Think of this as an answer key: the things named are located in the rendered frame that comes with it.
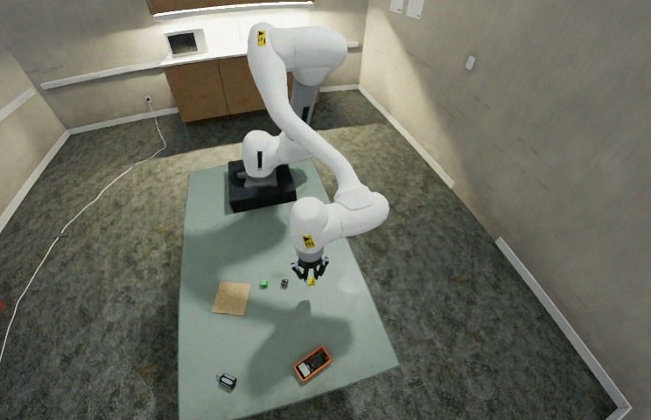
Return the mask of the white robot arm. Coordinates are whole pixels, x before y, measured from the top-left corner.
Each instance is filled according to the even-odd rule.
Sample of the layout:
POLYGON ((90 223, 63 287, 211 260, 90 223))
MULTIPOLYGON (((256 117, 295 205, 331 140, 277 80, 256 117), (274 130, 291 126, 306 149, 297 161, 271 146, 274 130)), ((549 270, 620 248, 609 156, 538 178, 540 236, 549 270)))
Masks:
POLYGON ((279 28, 258 22, 249 30, 247 55, 266 109, 282 134, 270 140, 265 131, 249 132, 242 145, 246 171, 237 177, 246 179, 245 188, 277 186, 277 166, 312 156, 333 172, 338 190, 332 204, 304 197, 290 212, 290 236, 297 257, 315 262, 326 244, 376 228, 389 215, 385 197, 370 192, 347 160, 309 127, 319 83, 345 62, 347 42, 325 27, 279 28), (290 104, 288 72, 294 76, 290 104))

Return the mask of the beige mat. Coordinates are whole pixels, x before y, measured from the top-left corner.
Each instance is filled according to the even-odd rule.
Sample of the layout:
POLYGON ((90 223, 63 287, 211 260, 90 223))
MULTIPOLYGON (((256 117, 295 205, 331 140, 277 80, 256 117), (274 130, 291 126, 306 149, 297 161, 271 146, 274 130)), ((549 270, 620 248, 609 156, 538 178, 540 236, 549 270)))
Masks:
POLYGON ((212 312, 244 316, 251 284, 220 282, 212 312))

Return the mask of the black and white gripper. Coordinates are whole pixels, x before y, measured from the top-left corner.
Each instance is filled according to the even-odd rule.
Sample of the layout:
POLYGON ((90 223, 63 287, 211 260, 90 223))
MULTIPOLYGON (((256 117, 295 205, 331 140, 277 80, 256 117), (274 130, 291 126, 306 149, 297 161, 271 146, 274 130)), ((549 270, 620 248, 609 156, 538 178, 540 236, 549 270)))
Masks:
POLYGON ((314 285, 317 285, 317 279, 319 279, 318 276, 320 276, 320 277, 323 276, 324 271, 326 269, 326 266, 328 264, 329 264, 329 261, 328 261, 327 256, 325 258, 322 258, 322 256, 321 256, 320 259, 318 259, 315 262, 305 262, 305 261, 302 261, 301 259, 298 258, 297 263, 294 263, 294 262, 291 263, 291 268, 292 268, 293 271, 296 272, 299 280, 304 279, 304 282, 306 280, 306 287, 308 287, 308 272, 309 272, 309 269, 313 269, 313 271, 315 271, 313 273, 314 285), (302 266, 302 265, 304 265, 304 266, 302 266), (304 269, 304 274, 301 273, 298 266, 304 269), (317 271, 318 266, 319 266, 319 268, 318 268, 318 271, 317 271), (312 267, 312 268, 310 268, 310 267, 312 267))

